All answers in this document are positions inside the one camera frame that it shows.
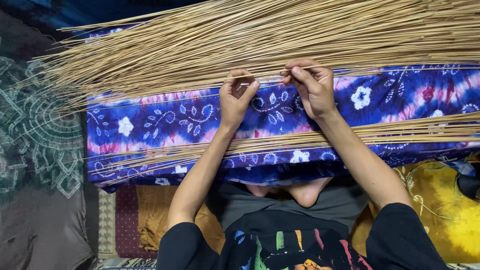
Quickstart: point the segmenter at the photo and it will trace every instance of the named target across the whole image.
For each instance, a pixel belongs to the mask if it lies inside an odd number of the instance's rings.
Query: green mandala fabric
[[[47,81],[35,76],[40,61],[1,56],[0,37],[0,201],[28,186],[59,190],[66,197],[83,183],[80,114],[56,108],[61,100],[43,93]],[[28,85],[19,87],[27,78]]]

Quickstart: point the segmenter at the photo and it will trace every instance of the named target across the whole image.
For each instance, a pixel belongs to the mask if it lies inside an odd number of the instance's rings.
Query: forearm
[[[400,178],[364,144],[338,111],[335,110],[317,123],[353,178],[380,209],[394,202],[411,206]]]
[[[195,220],[195,216],[212,185],[233,132],[220,127],[212,142],[187,173],[173,196],[168,211],[168,228],[181,222],[193,222]]]

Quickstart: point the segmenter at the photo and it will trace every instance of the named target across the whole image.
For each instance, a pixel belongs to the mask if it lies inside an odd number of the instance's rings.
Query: dark gray shorts
[[[250,193],[244,184],[231,182],[214,184],[205,200],[205,204],[222,225],[223,231],[244,214],[259,210],[282,210],[338,221],[348,226],[350,231],[368,202],[368,196],[350,175],[332,179],[310,208],[303,208],[295,200],[278,201],[257,197]]]

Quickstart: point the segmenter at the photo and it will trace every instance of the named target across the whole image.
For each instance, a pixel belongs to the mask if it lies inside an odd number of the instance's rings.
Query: hand
[[[285,65],[282,71],[283,84],[292,84],[298,91],[307,115],[317,121],[336,111],[333,99],[333,71],[326,67],[302,69],[301,67],[317,66],[319,62],[302,59]]]
[[[251,75],[242,78],[232,78],[244,75]],[[257,93],[260,83],[255,81],[253,74],[244,69],[235,69],[228,73],[227,79],[220,88],[220,107],[222,109],[222,119],[220,127],[224,127],[234,132],[243,121],[250,100]]]

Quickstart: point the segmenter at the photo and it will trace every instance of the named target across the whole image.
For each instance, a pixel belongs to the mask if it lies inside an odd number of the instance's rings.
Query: person
[[[250,72],[232,70],[219,92],[220,126],[173,197],[156,269],[448,269],[399,177],[339,114],[333,72],[319,66],[314,60],[297,60],[288,63],[289,71],[281,75],[285,85],[297,89],[306,113],[320,126],[351,176],[320,185],[322,191],[308,208],[295,200],[255,196],[238,183],[214,182],[229,141],[259,87]],[[369,199],[380,212],[363,257],[346,239]],[[220,254],[208,246],[193,223],[204,201],[225,231]]]

